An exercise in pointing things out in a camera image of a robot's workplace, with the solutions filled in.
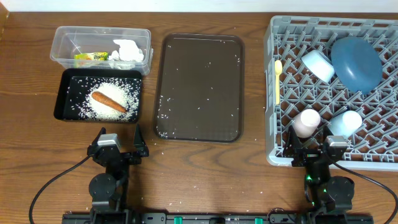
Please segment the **orange carrot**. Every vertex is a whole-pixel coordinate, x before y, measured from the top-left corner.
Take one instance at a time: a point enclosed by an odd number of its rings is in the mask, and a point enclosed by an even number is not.
[[[105,96],[104,94],[102,94],[98,91],[95,91],[94,93],[92,93],[91,96],[93,97],[94,100],[96,100],[114,110],[117,110],[122,113],[127,112],[127,110],[124,107],[122,107],[119,103],[115,102],[111,98]]]

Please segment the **wooden table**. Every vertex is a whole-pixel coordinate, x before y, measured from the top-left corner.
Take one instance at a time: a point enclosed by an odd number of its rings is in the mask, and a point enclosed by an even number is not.
[[[16,13],[0,42],[0,223],[28,223],[29,205],[52,177],[75,165],[102,126],[132,149],[133,124],[66,123],[53,117],[64,68],[49,59],[58,26],[145,28],[155,54],[144,78],[140,126],[150,157],[131,168],[129,204],[140,211],[170,213],[268,213],[304,211],[304,169],[274,167],[265,155],[266,86],[262,38],[276,13]],[[397,14],[296,14],[398,19]],[[232,144],[164,141],[154,134],[152,115],[161,43],[173,32],[237,35],[246,47],[244,133]],[[90,180],[104,169],[89,160],[50,185],[34,209],[36,223],[60,223],[67,211],[88,212]],[[398,192],[398,173],[361,172]],[[356,183],[356,213],[382,223],[393,198],[370,182],[333,170]]]

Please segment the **white mug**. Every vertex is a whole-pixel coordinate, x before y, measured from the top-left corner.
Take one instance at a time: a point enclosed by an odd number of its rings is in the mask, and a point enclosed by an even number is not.
[[[361,125],[361,115],[355,111],[346,111],[330,120],[329,129],[333,135],[348,139]]]
[[[308,138],[317,129],[321,116],[316,110],[306,109],[293,118],[293,128],[299,138]]]
[[[329,59],[319,50],[312,50],[301,57],[304,65],[319,79],[328,83],[335,74],[335,69]]]

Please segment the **dish rack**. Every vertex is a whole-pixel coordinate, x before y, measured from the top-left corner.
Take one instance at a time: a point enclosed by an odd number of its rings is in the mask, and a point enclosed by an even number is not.
[[[367,95],[349,91],[333,76],[329,83],[307,70],[301,56],[319,50],[330,58],[333,43],[355,36],[379,53],[383,78]],[[280,105],[275,104],[275,60],[281,60]],[[327,17],[274,16],[264,36],[267,85],[266,154],[270,164],[291,166],[282,156],[292,118],[307,108],[317,110],[321,123],[302,141],[308,148],[322,144],[322,129],[347,110],[357,111],[363,125],[349,137],[338,163],[349,169],[398,171],[398,21]]]

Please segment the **yellow utensil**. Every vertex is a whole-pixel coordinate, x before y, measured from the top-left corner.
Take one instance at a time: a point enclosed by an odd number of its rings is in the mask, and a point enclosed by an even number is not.
[[[280,60],[275,61],[275,96],[276,96],[276,105],[280,103],[280,90],[279,90],[279,75],[282,74],[282,62]]]

